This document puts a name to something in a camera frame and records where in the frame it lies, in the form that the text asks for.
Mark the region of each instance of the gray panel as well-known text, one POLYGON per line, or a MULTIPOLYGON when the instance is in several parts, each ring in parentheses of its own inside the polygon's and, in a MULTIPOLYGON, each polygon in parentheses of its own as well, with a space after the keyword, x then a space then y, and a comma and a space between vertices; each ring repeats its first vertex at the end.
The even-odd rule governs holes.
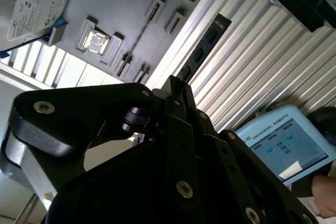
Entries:
MULTIPOLYGON (((84 60, 100 70, 115 76, 116 67, 119 65, 122 55, 126 54, 135 43, 137 36, 146 23, 146 15, 154 0, 69 0, 64 12, 64 18, 68 22, 66 33, 62 42, 57 46, 66 52, 84 60), (80 52, 76 49, 75 41, 81 24, 85 18, 91 16, 97 20, 97 29, 109 36, 118 32, 124 36, 124 42, 120 53, 115 56, 112 65, 107 66, 101 62, 101 56, 92 52, 80 52)), ((179 30, 194 10, 197 2, 190 0, 162 0, 165 5, 145 31, 141 41, 135 48, 133 61, 127 74, 121 79, 132 82, 143 64, 150 65, 150 74, 154 71, 164 56, 179 30), (171 35, 166 33, 165 27, 176 14, 177 10, 185 17, 181 19, 177 32, 171 35)))

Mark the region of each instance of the corrugated metal wall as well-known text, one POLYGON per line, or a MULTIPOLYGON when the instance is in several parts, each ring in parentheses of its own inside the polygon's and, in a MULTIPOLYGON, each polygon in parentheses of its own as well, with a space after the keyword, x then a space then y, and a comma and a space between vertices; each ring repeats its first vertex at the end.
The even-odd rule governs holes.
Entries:
MULTIPOLYGON (((336 105, 335 29, 311 33, 268 0, 218 1, 220 13, 232 24, 191 81, 197 107, 216 130, 234 129, 280 101, 294 103, 306 114, 336 105)), ((179 63, 178 55, 174 58, 178 67, 171 74, 188 56, 179 63)))

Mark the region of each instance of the touchscreen display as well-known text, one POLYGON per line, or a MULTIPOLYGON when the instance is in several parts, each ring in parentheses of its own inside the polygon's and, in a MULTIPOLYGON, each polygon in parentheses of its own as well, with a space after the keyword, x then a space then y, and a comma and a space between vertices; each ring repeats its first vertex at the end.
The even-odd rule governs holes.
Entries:
POLYGON ((328 157, 294 119, 250 148, 282 182, 328 157))

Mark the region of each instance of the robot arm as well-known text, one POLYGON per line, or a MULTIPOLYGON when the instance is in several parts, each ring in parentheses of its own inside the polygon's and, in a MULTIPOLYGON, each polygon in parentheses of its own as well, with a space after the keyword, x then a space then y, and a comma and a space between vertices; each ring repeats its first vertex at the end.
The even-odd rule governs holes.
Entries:
POLYGON ((217 133, 191 87, 139 83, 26 92, 13 104, 2 171, 54 223, 317 223, 231 131, 217 133), (87 149, 144 137, 85 172, 87 149))

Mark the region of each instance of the person's hand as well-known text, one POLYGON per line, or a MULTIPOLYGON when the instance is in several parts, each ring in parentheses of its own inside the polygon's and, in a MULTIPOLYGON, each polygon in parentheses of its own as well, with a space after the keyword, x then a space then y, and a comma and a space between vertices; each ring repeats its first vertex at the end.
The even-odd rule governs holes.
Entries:
POLYGON ((315 176, 312 183, 312 192, 321 217, 336 216, 336 178, 315 176))

